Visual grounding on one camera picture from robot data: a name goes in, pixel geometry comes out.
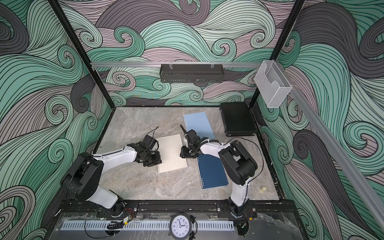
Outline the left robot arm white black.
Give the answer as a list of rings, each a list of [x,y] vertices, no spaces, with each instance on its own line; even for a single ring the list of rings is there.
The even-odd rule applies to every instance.
[[[122,211],[124,203],[111,190],[100,185],[104,172],[128,163],[153,167],[162,163],[159,142],[146,135],[142,141],[104,154],[81,153],[61,179],[61,186],[78,201],[88,201],[107,210]]]

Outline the cream lined spiral notebook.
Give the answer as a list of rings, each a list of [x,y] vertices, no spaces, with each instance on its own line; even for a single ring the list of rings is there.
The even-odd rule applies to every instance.
[[[159,142],[159,153],[162,163],[158,165],[158,173],[165,173],[174,170],[186,168],[187,161],[180,157],[181,148],[183,147],[180,134],[161,137],[157,139]]]

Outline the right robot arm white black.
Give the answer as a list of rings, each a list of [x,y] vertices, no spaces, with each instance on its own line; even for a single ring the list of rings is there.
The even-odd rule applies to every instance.
[[[180,125],[186,145],[180,157],[198,161],[202,188],[221,186],[230,178],[233,186],[229,207],[234,216],[243,214],[248,204],[248,186],[256,178],[258,165],[245,146],[238,140],[226,144],[207,137],[200,138],[194,130],[186,131]]]

